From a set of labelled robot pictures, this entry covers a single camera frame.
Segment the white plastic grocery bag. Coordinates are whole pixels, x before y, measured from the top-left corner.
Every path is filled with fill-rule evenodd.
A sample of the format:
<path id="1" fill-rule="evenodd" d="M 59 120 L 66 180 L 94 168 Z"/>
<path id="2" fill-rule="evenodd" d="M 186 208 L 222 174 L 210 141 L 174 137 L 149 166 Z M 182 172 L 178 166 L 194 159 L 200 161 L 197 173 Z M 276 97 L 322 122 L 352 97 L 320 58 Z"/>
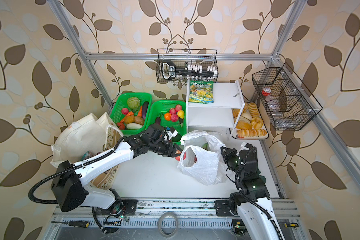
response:
<path id="1" fill-rule="evenodd" d="M 216 185 L 228 179 L 225 174 L 228 167 L 221 154 L 221 147 L 227 146 L 220 133 L 195 130 L 182 136 L 181 144 L 184 149 L 178 168 L 184 175 L 204 185 Z M 249 149 L 242 151 L 243 165 L 253 160 L 254 154 Z"/>

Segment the red apple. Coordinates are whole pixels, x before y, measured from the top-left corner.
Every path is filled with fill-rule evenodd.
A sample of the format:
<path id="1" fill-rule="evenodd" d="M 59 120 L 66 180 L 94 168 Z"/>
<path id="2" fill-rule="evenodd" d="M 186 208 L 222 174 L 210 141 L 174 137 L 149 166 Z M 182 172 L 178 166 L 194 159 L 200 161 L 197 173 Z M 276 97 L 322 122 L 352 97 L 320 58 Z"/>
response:
<path id="1" fill-rule="evenodd" d="M 181 105 L 176 105 L 176 107 L 175 107 L 175 111 L 176 112 L 179 112 L 179 111 L 181 111 L 183 109 L 183 107 L 181 106 Z"/>

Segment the cream canvas tote bag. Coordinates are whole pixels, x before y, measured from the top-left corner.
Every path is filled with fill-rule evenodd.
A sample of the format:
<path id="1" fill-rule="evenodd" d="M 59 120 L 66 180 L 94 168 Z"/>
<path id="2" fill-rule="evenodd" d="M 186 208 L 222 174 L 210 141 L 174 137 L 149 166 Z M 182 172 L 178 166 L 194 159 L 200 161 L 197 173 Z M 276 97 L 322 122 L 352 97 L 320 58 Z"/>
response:
<path id="1" fill-rule="evenodd" d="M 63 130 L 54 145 L 51 165 L 86 160 L 113 148 L 124 134 L 107 113 L 100 118 L 89 114 Z"/>

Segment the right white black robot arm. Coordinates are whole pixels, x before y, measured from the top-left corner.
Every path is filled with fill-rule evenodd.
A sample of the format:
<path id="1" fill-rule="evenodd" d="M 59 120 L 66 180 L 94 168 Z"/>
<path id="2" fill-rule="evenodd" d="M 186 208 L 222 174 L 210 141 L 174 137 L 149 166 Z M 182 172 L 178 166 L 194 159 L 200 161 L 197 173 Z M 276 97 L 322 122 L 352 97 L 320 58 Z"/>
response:
<path id="1" fill-rule="evenodd" d="M 258 150 L 245 144 L 241 150 L 221 147 L 227 169 L 234 172 L 237 188 L 229 198 L 230 211 L 241 218 L 252 240 L 284 240 L 266 182 L 260 176 Z"/>

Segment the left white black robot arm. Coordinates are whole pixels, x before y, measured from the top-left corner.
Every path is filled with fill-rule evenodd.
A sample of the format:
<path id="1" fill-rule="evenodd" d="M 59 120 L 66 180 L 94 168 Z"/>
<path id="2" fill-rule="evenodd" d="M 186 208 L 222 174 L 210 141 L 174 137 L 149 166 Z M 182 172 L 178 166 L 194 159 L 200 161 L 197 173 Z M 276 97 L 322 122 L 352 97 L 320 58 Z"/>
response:
<path id="1" fill-rule="evenodd" d="M 173 127 L 152 124 L 137 135 L 120 138 L 114 147 L 92 158 L 74 164 L 69 161 L 62 162 L 55 174 L 31 187 L 28 198 L 38 204 L 58 205 L 62 212 L 69 212 L 78 207 L 118 211 L 122 205 L 118 193 L 114 189 L 96 188 L 91 185 L 91 181 L 106 170 L 148 152 L 162 157 L 178 157 L 182 149 L 176 141 L 181 137 Z M 35 196 L 36 189 L 47 182 L 52 183 L 54 200 L 43 200 Z"/>

